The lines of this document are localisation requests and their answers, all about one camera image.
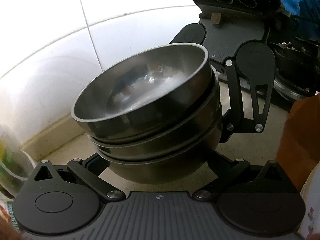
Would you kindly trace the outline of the large white floral plate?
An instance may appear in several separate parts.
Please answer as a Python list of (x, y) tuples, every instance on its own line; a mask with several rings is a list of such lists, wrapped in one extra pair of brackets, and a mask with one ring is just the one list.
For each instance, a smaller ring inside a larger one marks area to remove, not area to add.
[(319, 164), (311, 171), (301, 192), (306, 212), (298, 232), (307, 238), (319, 233), (319, 201), (320, 201), (320, 167)]

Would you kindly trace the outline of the steel bowl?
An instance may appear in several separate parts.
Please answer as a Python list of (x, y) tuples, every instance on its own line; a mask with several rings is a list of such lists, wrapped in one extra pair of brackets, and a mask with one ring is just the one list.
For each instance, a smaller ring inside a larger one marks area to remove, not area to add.
[(92, 137), (132, 140), (183, 120), (216, 85), (204, 46), (167, 44), (132, 55), (99, 74), (77, 96), (71, 115)]
[(220, 86), (218, 73), (212, 68), (212, 84), (199, 103), (181, 112), (146, 137), (120, 143), (104, 142), (88, 135), (89, 141), (104, 155), (117, 159), (137, 161), (168, 154), (187, 145), (208, 140), (216, 147), (221, 138)]
[(140, 184), (164, 184), (184, 178), (198, 170), (214, 154), (220, 138), (220, 129), (214, 127), (190, 146), (150, 160), (117, 160), (99, 148), (97, 154), (107, 160), (108, 168), (121, 178)]

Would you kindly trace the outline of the orange red cloth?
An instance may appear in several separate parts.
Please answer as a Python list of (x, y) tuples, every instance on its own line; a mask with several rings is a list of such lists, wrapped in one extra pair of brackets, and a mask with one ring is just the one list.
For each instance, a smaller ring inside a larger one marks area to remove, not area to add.
[(300, 191), (319, 163), (319, 95), (293, 104), (284, 124), (276, 161)]

